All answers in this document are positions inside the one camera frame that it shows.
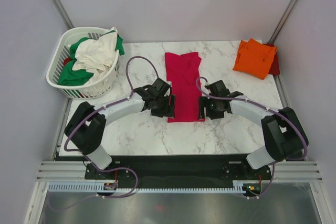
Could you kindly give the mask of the pink t shirt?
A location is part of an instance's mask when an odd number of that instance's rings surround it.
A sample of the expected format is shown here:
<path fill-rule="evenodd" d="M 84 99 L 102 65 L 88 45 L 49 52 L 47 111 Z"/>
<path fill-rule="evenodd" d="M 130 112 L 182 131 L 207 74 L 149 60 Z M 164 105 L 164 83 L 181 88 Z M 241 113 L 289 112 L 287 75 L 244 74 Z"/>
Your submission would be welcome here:
<path fill-rule="evenodd" d="M 166 79 L 172 83 L 175 95 L 174 118 L 169 118 L 168 123 L 204 121 L 199 118 L 198 101 L 202 94 L 196 86 L 200 63 L 198 52 L 165 53 Z"/>

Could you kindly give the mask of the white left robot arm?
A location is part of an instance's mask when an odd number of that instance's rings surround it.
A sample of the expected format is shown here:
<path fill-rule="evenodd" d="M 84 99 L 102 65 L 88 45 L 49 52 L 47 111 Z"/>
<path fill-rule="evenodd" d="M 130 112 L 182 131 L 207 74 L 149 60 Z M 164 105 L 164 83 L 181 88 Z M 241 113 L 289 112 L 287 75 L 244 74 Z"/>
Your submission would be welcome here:
<path fill-rule="evenodd" d="M 153 84 L 133 89 L 128 97 L 100 107 L 89 102 L 81 103 L 68 122 L 65 135 L 77 151 L 97 167 L 99 175 L 111 178 L 115 173 L 115 165 L 101 144 L 106 126 L 125 116 L 146 110 L 150 111 L 151 116 L 174 118 L 175 100 L 172 87 L 157 78 Z"/>

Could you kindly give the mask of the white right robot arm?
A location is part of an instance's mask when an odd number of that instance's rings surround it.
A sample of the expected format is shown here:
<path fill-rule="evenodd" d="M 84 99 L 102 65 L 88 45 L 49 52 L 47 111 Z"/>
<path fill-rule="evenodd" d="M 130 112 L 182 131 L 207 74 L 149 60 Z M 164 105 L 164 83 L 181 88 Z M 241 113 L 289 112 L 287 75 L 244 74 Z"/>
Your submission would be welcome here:
<path fill-rule="evenodd" d="M 264 145 L 248 154 L 247 162 L 240 166 L 245 178 L 254 178 L 266 165 L 306 158 L 309 141 L 292 108 L 269 108 L 239 91 L 230 92 L 222 80 L 207 84 L 207 94 L 200 87 L 201 79 L 196 79 L 196 86 L 202 93 L 198 99 L 200 119 L 222 119 L 225 113 L 229 113 L 242 116 L 262 129 Z"/>

